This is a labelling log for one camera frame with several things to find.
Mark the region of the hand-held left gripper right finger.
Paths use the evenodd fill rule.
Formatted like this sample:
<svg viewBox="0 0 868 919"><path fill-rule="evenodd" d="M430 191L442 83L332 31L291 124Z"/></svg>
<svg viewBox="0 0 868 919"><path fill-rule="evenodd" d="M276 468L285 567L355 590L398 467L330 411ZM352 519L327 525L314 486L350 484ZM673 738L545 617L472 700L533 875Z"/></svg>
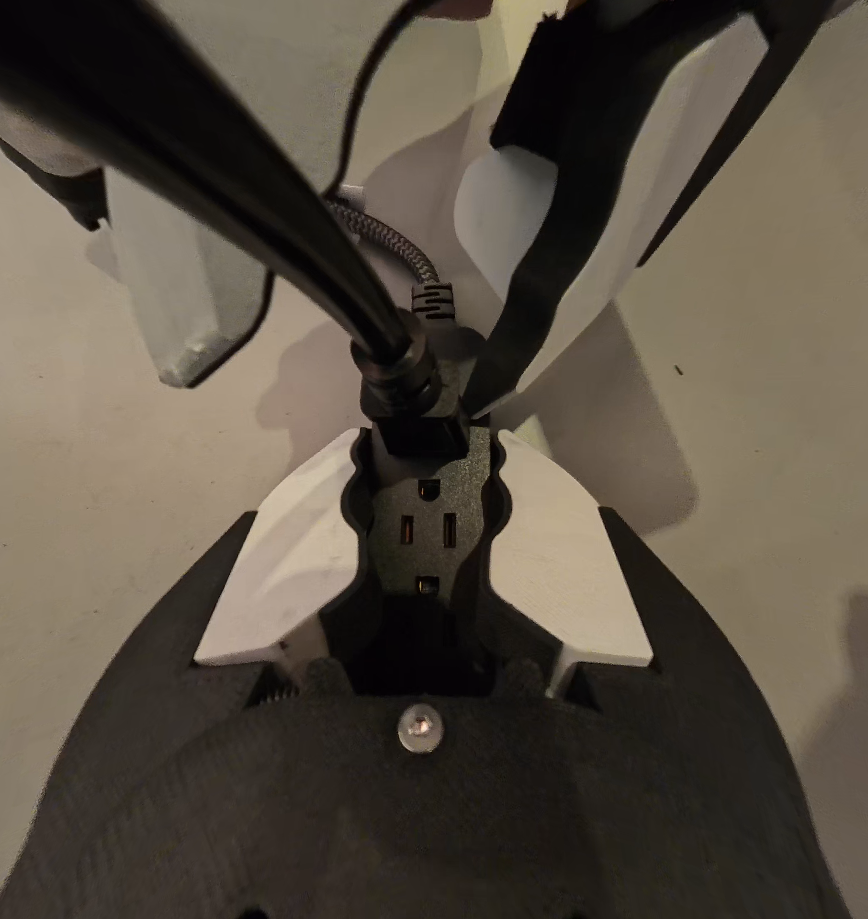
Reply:
<svg viewBox="0 0 868 919"><path fill-rule="evenodd" d="M546 694L564 695L582 662L649 666L653 649L597 500L511 431L497 443L510 513L492 542L489 582L558 643Z"/></svg>

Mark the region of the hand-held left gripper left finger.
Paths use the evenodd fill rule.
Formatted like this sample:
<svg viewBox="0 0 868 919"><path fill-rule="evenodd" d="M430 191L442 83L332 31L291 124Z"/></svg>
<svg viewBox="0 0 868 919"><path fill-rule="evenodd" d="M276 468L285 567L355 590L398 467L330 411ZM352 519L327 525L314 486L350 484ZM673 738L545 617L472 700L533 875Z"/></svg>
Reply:
<svg viewBox="0 0 868 919"><path fill-rule="evenodd" d="M347 663L382 626L373 571L371 431L345 431L267 495L221 589L193 661L267 663L301 692L314 661Z"/></svg>

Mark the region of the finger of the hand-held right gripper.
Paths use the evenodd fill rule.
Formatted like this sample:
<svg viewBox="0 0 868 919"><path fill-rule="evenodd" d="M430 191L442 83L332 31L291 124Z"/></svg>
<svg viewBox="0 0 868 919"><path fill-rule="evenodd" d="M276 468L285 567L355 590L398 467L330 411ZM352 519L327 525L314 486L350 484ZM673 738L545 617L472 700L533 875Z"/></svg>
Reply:
<svg viewBox="0 0 868 919"><path fill-rule="evenodd" d="M613 300L762 63L761 32L688 35L589 82L555 162L521 143L468 169L468 255L503 305L468 382L480 417Z"/></svg>
<svg viewBox="0 0 868 919"><path fill-rule="evenodd" d="M153 2L317 193L343 180L359 77L404 2ZM118 278L161 382L192 385L252 334L269 270L138 180L106 168Z"/></svg>

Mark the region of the black power strip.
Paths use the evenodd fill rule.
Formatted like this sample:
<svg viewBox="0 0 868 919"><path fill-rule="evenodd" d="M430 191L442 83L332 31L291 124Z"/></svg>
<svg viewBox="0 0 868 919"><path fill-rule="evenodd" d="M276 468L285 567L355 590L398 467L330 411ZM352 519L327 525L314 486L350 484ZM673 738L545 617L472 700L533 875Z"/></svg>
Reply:
<svg viewBox="0 0 868 919"><path fill-rule="evenodd" d="M491 435L462 393L483 343L455 320L420 321L443 389L425 416L370 403L369 584L345 667L360 695L486 695L495 664L479 628Z"/></svg>

